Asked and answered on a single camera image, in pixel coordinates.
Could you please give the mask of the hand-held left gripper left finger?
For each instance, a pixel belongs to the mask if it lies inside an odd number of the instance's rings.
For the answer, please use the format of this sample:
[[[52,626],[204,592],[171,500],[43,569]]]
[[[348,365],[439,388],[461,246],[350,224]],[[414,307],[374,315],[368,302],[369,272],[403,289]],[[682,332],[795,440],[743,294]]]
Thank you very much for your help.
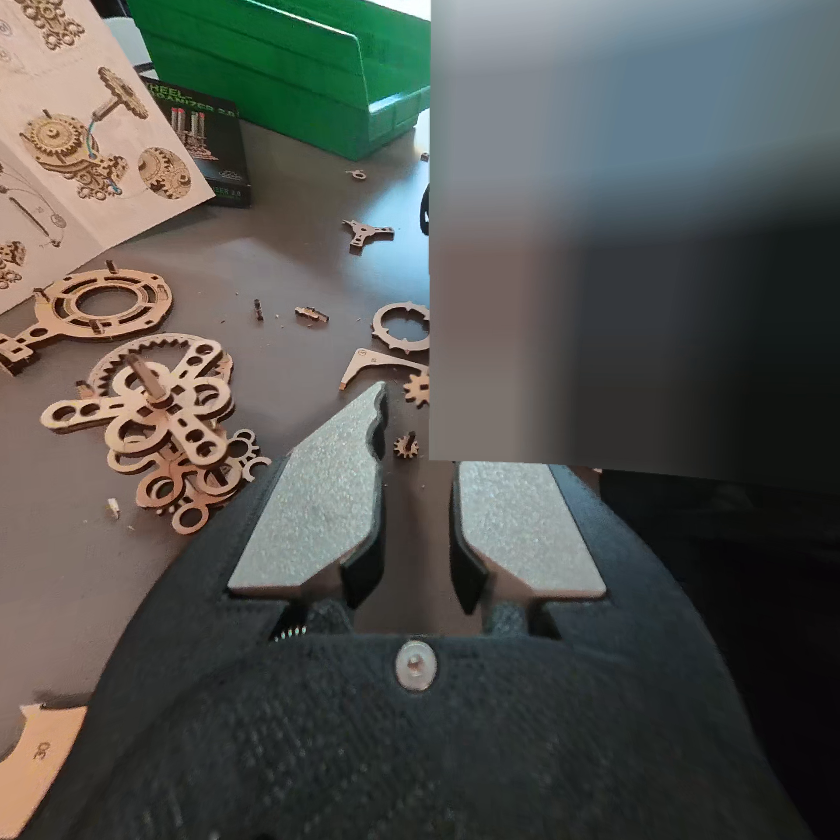
[[[294,447],[234,567],[233,595],[358,607],[384,571],[387,385],[378,381]]]

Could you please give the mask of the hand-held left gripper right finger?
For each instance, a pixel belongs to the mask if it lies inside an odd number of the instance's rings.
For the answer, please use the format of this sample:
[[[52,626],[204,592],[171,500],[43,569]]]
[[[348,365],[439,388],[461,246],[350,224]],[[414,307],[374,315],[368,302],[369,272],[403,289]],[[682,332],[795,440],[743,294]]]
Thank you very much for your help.
[[[606,583],[548,465],[462,461],[449,502],[450,576],[465,614],[509,602],[599,601]]]

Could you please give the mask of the wooden gear model assembly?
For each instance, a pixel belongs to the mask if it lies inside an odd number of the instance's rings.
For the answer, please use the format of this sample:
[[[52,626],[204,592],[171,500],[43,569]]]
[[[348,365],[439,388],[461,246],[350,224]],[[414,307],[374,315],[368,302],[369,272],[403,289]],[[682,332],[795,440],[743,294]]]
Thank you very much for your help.
[[[203,529],[271,465],[256,433],[223,426],[235,410],[231,355],[214,340],[165,332],[106,354],[40,417],[55,434],[101,427],[108,466],[140,475],[136,505],[169,516],[181,535]]]

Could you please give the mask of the black model kit box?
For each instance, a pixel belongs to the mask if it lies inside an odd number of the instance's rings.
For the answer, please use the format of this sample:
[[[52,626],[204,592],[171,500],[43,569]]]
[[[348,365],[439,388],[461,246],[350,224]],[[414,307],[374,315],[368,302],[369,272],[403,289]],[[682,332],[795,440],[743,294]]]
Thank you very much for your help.
[[[245,147],[233,101],[171,82],[141,77],[171,128],[213,188],[213,203],[251,206]]]

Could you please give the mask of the three-armed wooden part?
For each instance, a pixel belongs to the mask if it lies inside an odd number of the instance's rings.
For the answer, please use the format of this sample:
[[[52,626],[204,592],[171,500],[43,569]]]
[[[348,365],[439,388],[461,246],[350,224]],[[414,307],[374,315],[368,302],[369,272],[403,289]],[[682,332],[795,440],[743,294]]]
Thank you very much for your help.
[[[376,240],[393,240],[395,230],[393,227],[377,227],[370,224],[358,222],[357,220],[343,219],[342,225],[351,231],[352,238],[349,251],[354,255],[361,255],[364,247]]]

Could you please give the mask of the wooden sheet with wheel cutout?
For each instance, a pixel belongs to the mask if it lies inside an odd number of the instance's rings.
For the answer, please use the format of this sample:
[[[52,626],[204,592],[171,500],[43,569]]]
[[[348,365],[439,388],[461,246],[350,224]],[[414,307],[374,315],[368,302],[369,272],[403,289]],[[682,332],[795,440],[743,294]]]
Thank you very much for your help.
[[[1,838],[16,838],[45,797],[81,729],[87,707],[21,706],[24,728],[1,762]]]

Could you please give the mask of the paper assembly instruction sheet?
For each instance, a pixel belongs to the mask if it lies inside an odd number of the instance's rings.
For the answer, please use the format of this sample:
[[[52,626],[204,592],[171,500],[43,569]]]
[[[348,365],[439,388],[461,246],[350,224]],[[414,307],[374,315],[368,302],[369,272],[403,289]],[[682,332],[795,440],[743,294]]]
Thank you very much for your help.
[[[214,197],[91,2],[1,2],[1,312]]]

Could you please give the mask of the green plastic bin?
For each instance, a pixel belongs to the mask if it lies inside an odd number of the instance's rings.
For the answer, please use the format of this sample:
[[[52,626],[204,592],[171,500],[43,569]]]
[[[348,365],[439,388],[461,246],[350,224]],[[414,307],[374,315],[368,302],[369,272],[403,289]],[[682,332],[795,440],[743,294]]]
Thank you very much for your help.
[[[130,1],[158,77],[360,161],[431,100],[431,3]]]

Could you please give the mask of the curved wooden bracket part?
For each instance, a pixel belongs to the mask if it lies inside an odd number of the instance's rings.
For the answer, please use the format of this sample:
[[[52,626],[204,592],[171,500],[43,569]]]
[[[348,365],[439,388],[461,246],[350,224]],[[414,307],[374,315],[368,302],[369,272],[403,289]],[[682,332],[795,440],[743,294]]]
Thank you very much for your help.
[[[351,356],[347,369],[342,375],[339,390],[344,391],[352,379],[365,367],[373,366],[401,366],[410,369],[415,375],[428,378],[428,368],[408,359],[397,358],[393,355],[380,353],[373,350],[357,349]]]

